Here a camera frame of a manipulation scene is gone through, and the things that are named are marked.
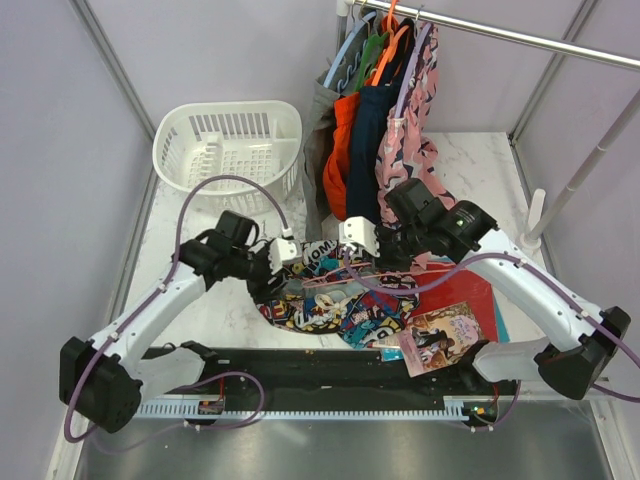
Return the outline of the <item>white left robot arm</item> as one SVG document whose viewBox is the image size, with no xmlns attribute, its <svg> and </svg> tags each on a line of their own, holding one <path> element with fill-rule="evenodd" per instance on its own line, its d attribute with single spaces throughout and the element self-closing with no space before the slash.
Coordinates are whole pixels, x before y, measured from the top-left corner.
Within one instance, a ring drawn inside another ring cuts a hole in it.
<svg viewBox="0 0 640 480">
<path fill-rule="evenodd" d="M 284 268 L 300 256 L 289 226 L 274 239 L 250 243 L 257 224 L 225 211 L 216 226 L 179 242 L 167 270 L 145 297 L 87 340 L 70 338 L 60 351 L 59 397 L 74 414 L 115 433 L 149 400 L 190 386 L 208 393 L 219 382 L 208 348 L 189 341 L 155 358 L 157 337 L 192 303 L 227 278 L 259 292 L 279 288 Z"/>
</svg>

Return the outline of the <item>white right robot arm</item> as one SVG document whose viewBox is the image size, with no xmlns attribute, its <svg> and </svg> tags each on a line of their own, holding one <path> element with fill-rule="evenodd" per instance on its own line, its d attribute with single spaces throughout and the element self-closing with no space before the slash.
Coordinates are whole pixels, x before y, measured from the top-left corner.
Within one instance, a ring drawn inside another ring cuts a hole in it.
<svg viewBox="0 0 640 480">
<path fill-rule="evenodd" d="M 452 208 L 411 178 L 385 196 L 399 226 L 376 229 L 378 261 L 391 268 L 430 253 L 487 281 L 543 332 L 537 340 L 481 342 L 466 354 L 458 381 L 483 392 L 500 381 L 542 380 L 557 393 L 581 400 L 620 349 L 631 318 L 621 308 L 604 309 L 580 297 L 539 267 L 470 201 Z"/>
</svg>

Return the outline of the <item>comic print shorts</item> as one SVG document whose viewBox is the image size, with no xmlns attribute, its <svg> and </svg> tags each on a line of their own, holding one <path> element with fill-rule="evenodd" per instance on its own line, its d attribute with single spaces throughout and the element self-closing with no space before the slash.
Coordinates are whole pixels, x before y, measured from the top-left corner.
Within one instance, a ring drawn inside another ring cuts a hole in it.
<svg viewBox="0 0 640 480">
<path fill-rule="evenodd" d="M 302 259 L 285 268 L 288 283 L 277 300 L 256 304 L 274 327 L 309 335 L 335 334 L 362 349 L 405 329 L 419 305 L 417 294 L 389 295 L 357 281 L 303 289 L 301 281 L 344 267 L 335 240 L 304 242 Z"/>
</svg>

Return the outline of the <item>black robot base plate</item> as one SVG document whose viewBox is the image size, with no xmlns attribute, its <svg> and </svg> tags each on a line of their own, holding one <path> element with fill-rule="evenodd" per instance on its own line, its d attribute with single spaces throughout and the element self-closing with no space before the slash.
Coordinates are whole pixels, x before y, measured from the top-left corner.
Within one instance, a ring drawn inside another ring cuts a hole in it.
<svg viewBox="0 0 640 480">
<path fill-rule="evenodd" d="M 514 381 L 496 387 L 454 365 L 411 378 L 400 361 L 383 362 L 374 350 L 302 350 L 217 348 L 206 355 L 199 379 L 226 372 L 248 373 L 262 384 L 264 407 L 440 406 L 445 397 L 504 399 L 515 393 Z"/>
</svg>

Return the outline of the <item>pink wire hanger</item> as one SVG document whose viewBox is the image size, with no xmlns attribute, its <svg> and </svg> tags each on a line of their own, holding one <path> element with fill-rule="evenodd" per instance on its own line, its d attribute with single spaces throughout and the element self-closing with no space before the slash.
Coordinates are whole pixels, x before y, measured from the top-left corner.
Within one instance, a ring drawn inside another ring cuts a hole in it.
<svg viewBox="0 0 640 480">
<path fill-rule="evenodd" d="M 356 270 L 356 273 L 364 279 L 374 279 L 383 276 L 420 276 L 424 274 L 439 274 L 439 273 L 447 273 L 452 270 L 454 264 L 449 261 L 444 260 L 431 260 L 426 263 L 425 266 L 412 266 L 407 271 L 391 271 L 391 270 L 383 270 L 379 272 L 373 272 L 370 267 L 371 263 L 361 262 L 356 263 L 353 268 Z M 323 286 L 332 286 L 332 285 L 340 285 L 345 283 L 353 282 L 354 278 L 347 272 L 345 267 L 341 267 L 335 270 L 330 271 L 329 273 L 317 276 L 313 278 L 304 279 L 301 281 L 301 286 L 303 289 L 312 289 Z"/>
</svg>

